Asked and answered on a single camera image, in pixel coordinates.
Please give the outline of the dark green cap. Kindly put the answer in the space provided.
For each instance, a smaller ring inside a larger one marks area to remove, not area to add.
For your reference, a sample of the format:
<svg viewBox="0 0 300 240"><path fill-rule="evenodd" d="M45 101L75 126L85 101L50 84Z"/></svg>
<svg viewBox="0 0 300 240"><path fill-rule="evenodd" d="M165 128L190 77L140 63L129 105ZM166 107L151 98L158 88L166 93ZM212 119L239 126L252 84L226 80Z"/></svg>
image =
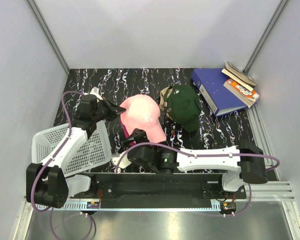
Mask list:
<svg viewBox="0 0 300 240"><path fill-rule="evenodd" d="M195 90L186 84L176 84L172 87L167 99L167 117L181 124L185 131L194 132L200 125L202 106Z"/></svg>

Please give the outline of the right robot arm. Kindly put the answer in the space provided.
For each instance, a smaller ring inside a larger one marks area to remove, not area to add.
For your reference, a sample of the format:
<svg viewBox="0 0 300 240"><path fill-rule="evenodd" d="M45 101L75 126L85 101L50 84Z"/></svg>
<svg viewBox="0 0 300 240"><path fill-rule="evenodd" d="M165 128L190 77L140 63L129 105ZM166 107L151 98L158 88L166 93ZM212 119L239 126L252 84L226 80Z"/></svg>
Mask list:
<svg viewBox="0 0 300 240"><path fill-rule="evenodd" d="M243 140L239 145L219 149L174 148L149 142L145 131L136 128L123 143L134 145L113 161L116 173L130 164L149 168L155 173L223 170L217 192L225 199L243 184L260 185L268 182L265 155L250 141Z"/></svg>

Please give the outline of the blue binder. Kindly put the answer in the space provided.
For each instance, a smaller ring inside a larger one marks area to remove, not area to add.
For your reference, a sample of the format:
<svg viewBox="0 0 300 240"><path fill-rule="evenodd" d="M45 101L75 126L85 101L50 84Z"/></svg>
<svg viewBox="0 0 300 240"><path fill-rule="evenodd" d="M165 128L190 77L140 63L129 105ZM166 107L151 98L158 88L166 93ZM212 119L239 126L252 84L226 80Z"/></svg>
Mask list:
<svg viewBox="0 0 300 240"><path fill-rule="evenodd" d="M222 72L222 68L196 68L192 80L218 117L237 110L250 108L257 103L260 95L249 91Z"/></svg>

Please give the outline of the stack of books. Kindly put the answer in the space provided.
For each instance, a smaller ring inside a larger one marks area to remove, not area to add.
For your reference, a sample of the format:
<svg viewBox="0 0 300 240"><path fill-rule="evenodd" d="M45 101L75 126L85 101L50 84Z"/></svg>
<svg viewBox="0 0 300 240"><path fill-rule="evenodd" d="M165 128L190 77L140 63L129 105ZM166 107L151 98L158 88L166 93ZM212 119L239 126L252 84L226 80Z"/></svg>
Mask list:
<svg viewBox="0 0 300 240"><path fill-rule="evenodd" d="M226 61L221 72L228 77L223 86L241 100L248 108L257 103L260 94L256 92L257 83L242 70Z"/></svg>

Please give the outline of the white plastic basket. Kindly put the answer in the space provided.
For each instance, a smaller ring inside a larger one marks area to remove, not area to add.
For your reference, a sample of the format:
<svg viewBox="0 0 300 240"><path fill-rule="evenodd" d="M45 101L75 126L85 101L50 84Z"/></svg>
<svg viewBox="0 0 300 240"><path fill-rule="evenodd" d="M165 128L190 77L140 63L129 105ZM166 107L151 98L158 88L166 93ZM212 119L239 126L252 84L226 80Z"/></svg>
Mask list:
<svg viewBox="0 0 300 240"><path fill-rule="evenodd" d="M31 145L31 160L39 164L63 142L63 138L68 135L69 125L61 124L46 130L42 130L34 135ZM72 160L68 161L62 168L65 177L82 173L84 171L99 167L110 161L111 145L104 121L96 124L96 130L91 137L80 148Z"/></svg>

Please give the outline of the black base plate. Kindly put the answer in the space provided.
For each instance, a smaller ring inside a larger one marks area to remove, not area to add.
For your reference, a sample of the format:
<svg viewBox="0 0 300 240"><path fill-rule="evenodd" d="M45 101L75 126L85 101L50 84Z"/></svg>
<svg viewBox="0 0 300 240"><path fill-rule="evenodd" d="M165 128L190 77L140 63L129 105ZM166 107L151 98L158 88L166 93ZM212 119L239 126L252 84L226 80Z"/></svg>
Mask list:
<svg viewBox="0 0 300 240"><path fill-rule="evenodd" d="M88 191L76 199L101 197L101 209L203 209L211 201L244 200L243 184L235 192L222 189L220 173L93 173Z"/></svg>

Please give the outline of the red mesh cap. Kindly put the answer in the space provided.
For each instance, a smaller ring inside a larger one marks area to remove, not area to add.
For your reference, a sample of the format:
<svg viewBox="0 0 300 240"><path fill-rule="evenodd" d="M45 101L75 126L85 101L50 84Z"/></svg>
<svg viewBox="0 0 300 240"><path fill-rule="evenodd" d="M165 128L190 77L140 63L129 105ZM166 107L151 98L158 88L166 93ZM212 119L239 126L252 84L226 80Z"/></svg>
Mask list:
<svg viewBox="0 0 300 240"><path fill-rule="evenodd" d="M128 131L127 131L127 129L126 129L126 127L124 125L122 125L122 129L123 129L125 138L127 139L130 136L130 134L128 133Z"/></svg>

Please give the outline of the pink cap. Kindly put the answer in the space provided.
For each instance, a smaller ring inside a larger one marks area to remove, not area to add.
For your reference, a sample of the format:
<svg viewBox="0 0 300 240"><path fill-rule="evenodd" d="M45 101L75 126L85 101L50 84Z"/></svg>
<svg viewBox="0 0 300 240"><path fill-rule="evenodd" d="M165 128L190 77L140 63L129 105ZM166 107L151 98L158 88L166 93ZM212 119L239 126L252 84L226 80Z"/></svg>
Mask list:
<svg viewBox="0 0 300 240"><path fill-rule="evenodd" d="M119 106L126 109L120 115L120 122L130 135L134 129L140 129L146 132L151 143L166 141L167 137L159 120L160 108L152 97L137 94L128 97Z"/></svg>

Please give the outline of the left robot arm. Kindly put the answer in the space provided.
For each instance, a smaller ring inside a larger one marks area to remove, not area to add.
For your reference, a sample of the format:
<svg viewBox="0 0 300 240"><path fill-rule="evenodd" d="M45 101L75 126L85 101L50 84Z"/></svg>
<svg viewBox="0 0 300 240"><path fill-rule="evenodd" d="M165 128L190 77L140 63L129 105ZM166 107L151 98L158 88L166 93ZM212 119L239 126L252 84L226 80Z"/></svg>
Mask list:
<svg viewBox="0 0 300 240"><path fill-rule="evenodd" d="M38 205L60 209L69 197L82 193L93 198L98 186L81 168L66 177L68 164L79 149L88 142L101 121L113 121L126 112L104 97L83 95L74 119L60 143L39 163L31 163L26 169L26 199L35 211Z"/></svg>

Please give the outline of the beige baseball cap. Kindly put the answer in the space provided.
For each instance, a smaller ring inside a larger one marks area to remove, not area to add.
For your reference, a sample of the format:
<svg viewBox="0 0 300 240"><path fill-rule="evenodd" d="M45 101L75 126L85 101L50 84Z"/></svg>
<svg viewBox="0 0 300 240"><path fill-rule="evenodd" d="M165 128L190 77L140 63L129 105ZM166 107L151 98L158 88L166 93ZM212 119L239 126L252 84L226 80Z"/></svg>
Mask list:
<svg viewBox="0 0 300 240"><path fill-rule="evenodd" d="M171 94L172 87L168 86L160 91L159 95L159 108L164 112L167 110L168 106L168 97Z"/></svg>

